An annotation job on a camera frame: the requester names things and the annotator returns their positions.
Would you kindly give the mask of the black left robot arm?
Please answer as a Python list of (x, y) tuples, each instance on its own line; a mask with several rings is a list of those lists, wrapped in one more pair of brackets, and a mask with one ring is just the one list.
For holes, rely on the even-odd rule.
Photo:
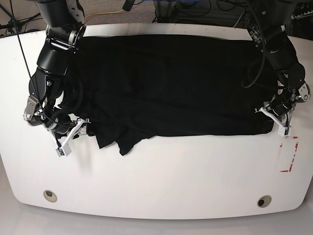
[(298, 0), (247, 1), (251, 11), (247, 30), (262, 54), (260, 70), (269, 61), (283, 85), (282, 92), (272, 101), (264, 102), (257, 111), (278, 125), (278, 134), (282, 137), (291, 134), (291, 115), (296, 105), (311, 98), (310, 87), (305, 81), (305, 68), (286, 32), (299, 3)]

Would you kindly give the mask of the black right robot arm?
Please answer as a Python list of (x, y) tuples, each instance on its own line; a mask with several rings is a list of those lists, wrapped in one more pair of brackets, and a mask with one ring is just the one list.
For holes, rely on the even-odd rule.
[(67, 72), (71, 58), (86, 31), (85, 13), (77, 0), (37, 0), (35, 4), (47, 24), (46, 39), (29, 81), (24, 120), (42, 125), (55, 141), (58, 156), (71, 153), (69, 142), (86, 134), (88, 119), (72, 121), (83, 102), (83, 85), (65, 88), (72, 81)]

